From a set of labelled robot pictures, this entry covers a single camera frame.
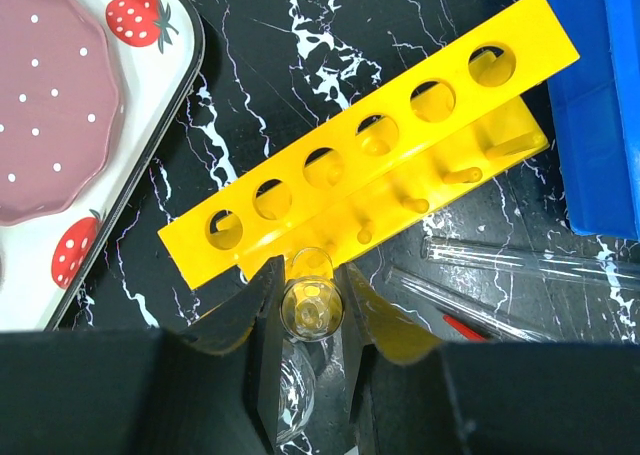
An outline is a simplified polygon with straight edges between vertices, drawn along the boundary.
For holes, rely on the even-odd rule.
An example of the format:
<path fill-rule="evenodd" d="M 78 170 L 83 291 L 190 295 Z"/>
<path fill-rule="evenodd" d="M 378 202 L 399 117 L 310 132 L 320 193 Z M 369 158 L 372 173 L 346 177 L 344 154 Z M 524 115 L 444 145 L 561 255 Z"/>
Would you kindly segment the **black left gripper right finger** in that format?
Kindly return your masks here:
<path fill-rule="evenodd" d="M 635 454 L 639 349 L 446 342 L 342 268 L 349 419 L 362 454 Z"/>

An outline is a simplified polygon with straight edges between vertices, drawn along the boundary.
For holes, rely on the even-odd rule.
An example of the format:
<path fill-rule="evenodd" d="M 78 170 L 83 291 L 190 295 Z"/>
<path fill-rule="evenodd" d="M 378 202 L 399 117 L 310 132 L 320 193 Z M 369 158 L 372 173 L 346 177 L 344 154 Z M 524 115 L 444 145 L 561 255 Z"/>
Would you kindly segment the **yellow test tube rack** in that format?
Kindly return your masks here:
<path fill-rule="evenodd" d="M 547 0 L 519 0 L 159 231 L 196 289 L 319 248 L 353 260 L 548 147 L 523 94 L 579 55 Z"/>

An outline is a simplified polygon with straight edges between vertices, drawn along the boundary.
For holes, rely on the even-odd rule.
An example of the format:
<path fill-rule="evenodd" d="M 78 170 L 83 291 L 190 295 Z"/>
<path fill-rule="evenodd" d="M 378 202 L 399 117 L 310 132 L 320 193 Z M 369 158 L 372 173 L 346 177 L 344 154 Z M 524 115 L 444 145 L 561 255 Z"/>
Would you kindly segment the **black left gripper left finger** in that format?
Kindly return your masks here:
<path fill-rule="evenodd" d="M 282 257 L 186 329 L 6 333 L 5 454 L 272 454 Z"/>

